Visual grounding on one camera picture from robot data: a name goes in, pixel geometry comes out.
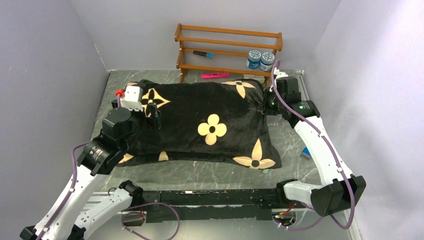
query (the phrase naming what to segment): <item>floor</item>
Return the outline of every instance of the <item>floor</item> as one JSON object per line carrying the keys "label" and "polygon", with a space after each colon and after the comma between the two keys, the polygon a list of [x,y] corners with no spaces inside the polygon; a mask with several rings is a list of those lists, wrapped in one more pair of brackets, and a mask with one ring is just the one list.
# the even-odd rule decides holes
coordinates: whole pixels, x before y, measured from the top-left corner
{"label": "floor", "polygon": [[[288,75],[299,77],[295,71]],[[201,71],[187,71],[187,83],[201,82]],[[231,80],[242,79],[241,74],[232,74]],[[115,91],[128,82],[147,79],[160,84],[178,83],[179,70],[119,70],[110,73],[109,80],[98,110],[93,137],[101,129],[104,116],[112,109]],[[280,153],[282,168],[270,169],[268,173],[229,163],[170,161],[139,166],[115,167],[99,192],[117,187],[131,180],[145,190],[208,190],[208,189],[254,189],[275,188],[278,182],[299,179],[310,184],[320,184],[317,168],[312,160],[300,156],[305,144],[290,125],[281,117],[269,116],[268,127],[272,143]]]}

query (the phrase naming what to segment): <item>marble tabletop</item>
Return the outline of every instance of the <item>marble tabletop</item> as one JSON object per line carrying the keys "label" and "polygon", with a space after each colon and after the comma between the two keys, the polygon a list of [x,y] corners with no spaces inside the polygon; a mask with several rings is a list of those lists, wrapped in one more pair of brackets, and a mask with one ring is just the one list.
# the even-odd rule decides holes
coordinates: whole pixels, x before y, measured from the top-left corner
{"label": "marble tabletop", "polygon": [[[187,71],[185,82],[201,82],[201,71]],[[289,76],[299,76],[295,71],[286,71]],[[242,79],[243,75],[232,74],[231,80]],[[99,134],[102,119],[112,109],[111,101],[115,91],[129,82],[147,79],[160,84],[178,83],[179,70],[117,70],[111,71],[99,107],[92,137]],[[166,161],[138,166],[115,167],[97,191],[105,192],[117,187],[125,180],[131,180],[144,190],[209,190],[209,189],[256,189],[275,188],[278,182],[299,179],[305,183],[320,184],[320,176],[311,159],[300,156],[305,147],[302,139],[281,117],[268,116],[268,128],[272,143],[278,150],[282,167],[262,170],[248,169],[230,163],[201,161]]]}

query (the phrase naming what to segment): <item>gray wall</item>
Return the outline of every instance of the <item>gray wall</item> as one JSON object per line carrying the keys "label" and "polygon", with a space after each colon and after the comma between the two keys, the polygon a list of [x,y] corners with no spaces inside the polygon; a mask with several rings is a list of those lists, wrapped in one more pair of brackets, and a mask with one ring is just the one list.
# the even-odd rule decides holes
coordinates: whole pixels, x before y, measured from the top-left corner
{"label": "gray wall", "polygon": [[67,0],[2,0],[0,33],[0,239],[18,239],[66,185],[108,72]]}
{"label": "gray wall", "polygon": [[305,69],[340,0],[71,0],[110,70],[175,69],[178,23],[281,32],[284,69]]}
{"label": "gray wall", "polygon": [[305,69],[335,147],[367,188],[363,238],[423,239],[424,2],[342,0]]}

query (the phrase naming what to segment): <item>wooden rack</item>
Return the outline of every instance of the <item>wooden rack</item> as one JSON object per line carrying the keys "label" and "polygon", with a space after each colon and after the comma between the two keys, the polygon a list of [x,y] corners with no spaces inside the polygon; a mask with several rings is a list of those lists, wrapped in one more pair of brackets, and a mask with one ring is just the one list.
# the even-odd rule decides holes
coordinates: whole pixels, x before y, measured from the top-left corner
{"label": "wooden rack", "polygon": [[[174,39],[175,42],[179,42],[179,54],[176,60],[176,68],[181,71],[179,78],[180,83],[184,82],[186,70],[194,69],[264,76],[265,85],[267,86],[271,73],[269,71],[262,71],[259,68],[248,68],[246,65],[248,52],[250,50],[263,49],[266,51],[272,50],[272,53],[276,55],[277,51],[280,52],[283,49],[283,36],[281,32],[245,31],[182,25],[179,23],[175,31]],[[187,47],[190,42],[211,45],[207,45],[207,48]],[[239,48],[239,51],[217,50],[217,45],[235,46],[234,48]],[[213,57],[194,55],[193,51],[212,53]]]}

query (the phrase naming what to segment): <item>pink object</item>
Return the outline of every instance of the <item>pink object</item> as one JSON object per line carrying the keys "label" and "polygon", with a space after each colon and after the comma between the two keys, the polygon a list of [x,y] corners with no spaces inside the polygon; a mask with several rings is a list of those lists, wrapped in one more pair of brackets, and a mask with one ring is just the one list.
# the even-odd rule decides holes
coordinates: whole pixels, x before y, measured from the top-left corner
{"label": "pink object", "polygon": [[230,76],[229,72],[214,72],[202,74],[202,79],[219,79],[219,78],[228,78]]}

